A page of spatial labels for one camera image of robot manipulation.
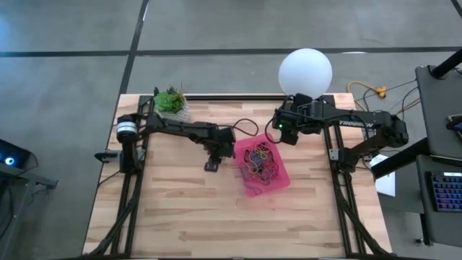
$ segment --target backlit keyboard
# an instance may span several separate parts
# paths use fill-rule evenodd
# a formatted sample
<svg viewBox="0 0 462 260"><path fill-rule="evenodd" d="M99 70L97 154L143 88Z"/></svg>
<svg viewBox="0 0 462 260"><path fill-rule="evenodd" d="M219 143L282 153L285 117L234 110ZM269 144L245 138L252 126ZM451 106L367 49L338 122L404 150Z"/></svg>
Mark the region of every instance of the backlit keyboard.
<svg viewBox="0 0 462 260"><path fill-rule="evenodd" d="M429 172L438 212L462 212L462 173Z"/></svg>

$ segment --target gray floor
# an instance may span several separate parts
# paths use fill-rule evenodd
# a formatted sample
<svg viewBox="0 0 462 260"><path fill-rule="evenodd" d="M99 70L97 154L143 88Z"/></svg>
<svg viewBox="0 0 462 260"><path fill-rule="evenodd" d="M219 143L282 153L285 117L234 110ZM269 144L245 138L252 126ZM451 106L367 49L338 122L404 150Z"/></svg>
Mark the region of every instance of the gray floor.
<svg viewBox="0 0 462 260"><path fill-rule="evenodd" d="M127 51L142 0L0 1L2 51ZM461 46L462 19L449 0L151 0L139 50L206 48L372 48ZM352 80L392 87L413 80L414 68L450 53L330 53L329 92ZM128 93L183 84L187 93L281 92L284 55L137 57ZM33 151L37 174L58 178L29 206L15 259L77 256L127 58L0 58L0 139ZM368 99L388 110L416 83ZM365 90L354 88L354 96ZM415 92L409 101L418 97ZM391 112L399 110L396 106ZM406 112L411 143L426 136L420 106ZM402 256L454 259L462 249L416 247L416 214L381 198L393 251Z"/></svg>

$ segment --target pink basket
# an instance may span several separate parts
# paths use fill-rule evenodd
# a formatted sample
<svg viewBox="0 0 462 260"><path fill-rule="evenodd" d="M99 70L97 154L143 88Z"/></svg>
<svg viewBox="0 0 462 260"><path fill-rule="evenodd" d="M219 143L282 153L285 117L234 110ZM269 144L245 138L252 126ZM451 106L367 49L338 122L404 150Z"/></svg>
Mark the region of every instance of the pink basket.
<svg viewBox="0 0 462 260"><path fill-rule="evenodd" d="M243 176L249 197L276 191L290 185L290 179L276 145L265 134L239 140L234 148L235 161Z"/></svg>

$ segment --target wooden table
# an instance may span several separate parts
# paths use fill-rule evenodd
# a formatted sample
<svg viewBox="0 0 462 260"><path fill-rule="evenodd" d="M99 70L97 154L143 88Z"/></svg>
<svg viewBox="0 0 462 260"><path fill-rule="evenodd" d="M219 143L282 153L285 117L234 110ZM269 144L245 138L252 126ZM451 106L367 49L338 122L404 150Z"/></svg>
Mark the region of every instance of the wooden table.
<svg viewBox="0 0 462 260"><path fill-rule="evenodd" d="M338 108L354 109L351 94L334 94ZM122 95L115 119L133 113L138 95ZM251 118L263 133L280 101L191 101L194 121L232 124ZM255 131L251 124L240 124ZM362 141L360 129L342 127L346 147ZM276 131L270 131L278 137ZM237 139L247 138L236 131ZM133 257L318 257L344 256L324 136L299 134L296 146L279 144L291 184L248 198L233 159L217 173L203 170L208 155L188 139L153 134L149 141L136 221ZM109 149L119 150L115 128ZM103 167L104 179L118 170ZM123 175L97 191L84 253L95 248L114 223ZM379 244L391 251L372 175L353 174L359 217ZM354 233L349 232L355 248Z"/></svg>

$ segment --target white ball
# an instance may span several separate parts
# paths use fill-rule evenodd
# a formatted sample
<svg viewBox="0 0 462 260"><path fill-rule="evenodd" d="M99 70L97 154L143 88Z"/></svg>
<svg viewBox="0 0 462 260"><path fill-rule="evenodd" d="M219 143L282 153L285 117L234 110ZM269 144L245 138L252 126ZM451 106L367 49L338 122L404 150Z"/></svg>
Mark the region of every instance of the white ball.
<svg viewBox="0 0 462 260"><path fill-rule="evenodd" d="M286 95L301 93L319 98L331 85L332 65L320 51L303 48L282 61L278 78Z"/></svg>

